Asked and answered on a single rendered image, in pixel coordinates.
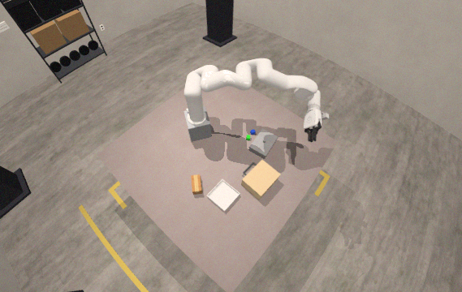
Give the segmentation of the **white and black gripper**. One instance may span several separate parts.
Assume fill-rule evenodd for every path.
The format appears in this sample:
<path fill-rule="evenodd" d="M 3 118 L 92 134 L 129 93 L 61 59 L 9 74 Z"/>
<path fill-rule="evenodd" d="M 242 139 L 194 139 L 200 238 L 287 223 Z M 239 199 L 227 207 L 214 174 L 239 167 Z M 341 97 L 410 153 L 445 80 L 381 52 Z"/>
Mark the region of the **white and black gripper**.
<path fill-rule="evenodd" d="M 308 128 L 308 130 L 306 129 Z M 308 132 L 308 141 L 317 139 L 317 132 L 322 128 L 322 114 L 319 109 L 308 109 L 304 116 L 304 132 Z"/>

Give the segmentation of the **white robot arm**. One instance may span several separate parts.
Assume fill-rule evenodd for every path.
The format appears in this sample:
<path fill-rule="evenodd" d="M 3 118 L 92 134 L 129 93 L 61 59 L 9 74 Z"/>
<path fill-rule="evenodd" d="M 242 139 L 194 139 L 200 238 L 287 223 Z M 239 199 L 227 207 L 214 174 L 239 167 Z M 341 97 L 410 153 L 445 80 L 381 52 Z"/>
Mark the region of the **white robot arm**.
<path fill-rule="evenodd" d="M 284 75 L 273 69 L 269 59 L 258 58 L 239 63 L 235 73 L 228 70 L 218 71 L 218 68 L 213 65 L 190 72 L 184 88 L 184 96 L 188 105 L 186 109 L 188 121 L 193 125 L 200 125 L 206 120 L 201 90 L 212 92 L 226 86 L 243 91 L 249 90 L 252 86 L 252 72 L 257 72 L 260 82 L 279 90 L 296 88 L 294 95 L 299 100 L 307 101 L 307 110 L 320 110 L 321 93 L 317 90 L 317 84 L 314 81 L 301 75 Z"/>

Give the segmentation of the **brown cardboard box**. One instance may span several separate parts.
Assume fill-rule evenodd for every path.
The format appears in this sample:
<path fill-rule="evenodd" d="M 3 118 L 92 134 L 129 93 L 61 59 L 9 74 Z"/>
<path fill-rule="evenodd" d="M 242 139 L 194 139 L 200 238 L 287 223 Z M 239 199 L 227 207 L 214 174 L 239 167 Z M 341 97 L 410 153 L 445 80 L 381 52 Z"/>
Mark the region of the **brown cardboard box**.
<path fill-rule="evenodd" d="M 192 193 L 195 194 L 202 194 L 201 190 L 201 176 L 198 175 L 191 175 L 192 179 Z"/>

